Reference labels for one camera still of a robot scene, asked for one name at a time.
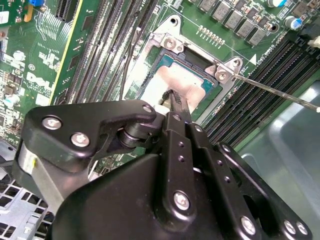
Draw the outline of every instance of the white label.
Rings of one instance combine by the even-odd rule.
[[[39,106],[48,106],[49,103],[50,103],[50,98],[43,96],[40,93],[36,95],[35,104]]]
[[[0,11],[0,24],[6,24],[9,21],[9,11]]]

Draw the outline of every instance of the motherboard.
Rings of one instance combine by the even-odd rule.
[[[319,0],[2,0],[0,137],[17,146],[35,107],[119,99],[156,106],[172,89],[212,143],[241,146],[289,102],[232,73],[302,93],[320,76],[319,48],[308,44],[319,7]]]

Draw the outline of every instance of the hex bolt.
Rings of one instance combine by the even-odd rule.
[[[46,129],[57,130],[61,128],[62,123],[59,119],[56,119],[54,117],[46,117],[45,119],[42,120],[42,125]]]
[[[289,233],[291,233],[293,235],[296,234],[296,229],[291,224],[291,222],[289,222],[288,220],[285,220],[283,223],[284,223],[284,226],[288,230]]]
[[[175,205],[183,211],[187,210],[190,207],[188,197],[180,191],[174,193],[173,200]]]
[[[308,231],[305,228],[305,226],[301,223],[301,222],[297,222],[296,226],[298,227],[299,231],[303,234],[303,235],[308,235]]]
[[[256,234],[256,228],[255,225],[252,223],[252,221],[247,218],[246,216],[241,217],[241,224],[244,228],[244,230],[250,234],[255,235]]]
[[[77,147],[84,148],[89,145],[90,140],[84,133],[77,132],[71,136],[71,142]]]

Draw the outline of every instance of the yellow component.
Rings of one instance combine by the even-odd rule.
[[[34,11],[34,6],[31,4],[28,4],[28,12],[26,13],[26,15],[24,15],[24,21],[26,23],[31,21],[33,11]]]

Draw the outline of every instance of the gray metal panel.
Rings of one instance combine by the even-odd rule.
[[[300,97],[320,106],[320,81]],[[291,104],[240,155],[320,239],[320,113]]]

